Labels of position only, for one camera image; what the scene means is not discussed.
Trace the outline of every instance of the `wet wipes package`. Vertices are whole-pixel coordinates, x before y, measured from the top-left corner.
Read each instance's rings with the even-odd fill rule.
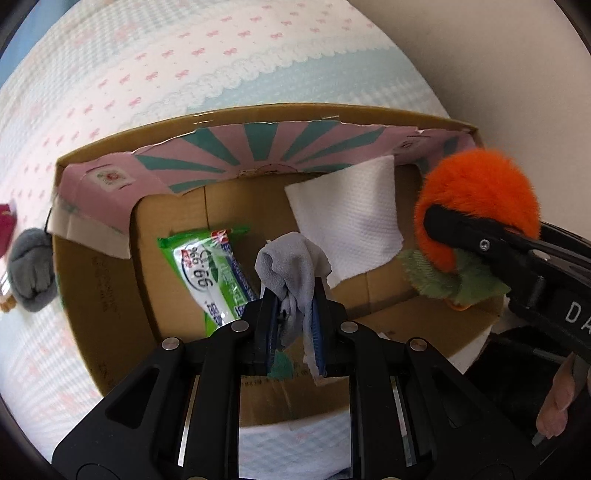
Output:
[[[239,320],[244,306],[257,296],[240,269],[230,245],[247,228],[193,230],[158,238],[168,263],[205,312],[207,336],[222,325]]]

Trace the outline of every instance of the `white bedspread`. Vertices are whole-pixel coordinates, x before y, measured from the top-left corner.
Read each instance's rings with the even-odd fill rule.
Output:
[[[0,200],[16,201],[18,231],[43,226],[68,151],[191,112],[303,101],[446,116],[345,0],[82,0],[0,90]],[[100,400],[62,307],[0,317],[0,393],[48,459]]]

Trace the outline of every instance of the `orange pom pom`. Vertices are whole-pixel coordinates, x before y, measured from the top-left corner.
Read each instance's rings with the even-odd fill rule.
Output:
[[[527,177],[499,152],[469,150],[445,158],[427,176],[414,211],[418,246],[444,272],[456,269],[453,250],[432,240],[425,231],[425,212],[438,204],[481,218],[492,218],[540,236],[540,206]]]

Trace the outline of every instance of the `green plush toy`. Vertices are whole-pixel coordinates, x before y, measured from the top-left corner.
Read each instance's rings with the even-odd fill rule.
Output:
[[[509,293],[510,288],[496,278],[480,258],[460,249],[456,254],[457,274],[438,270],[420,250],[405,250],[398,256],[412,286],[426,297],[449,299],[467,307]]]

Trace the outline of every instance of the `paper towel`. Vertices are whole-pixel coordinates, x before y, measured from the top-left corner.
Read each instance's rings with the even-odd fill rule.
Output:
[[[331,288],[400,252],[393,156],[289,185],[285,192],[300,232],[330,261]]]

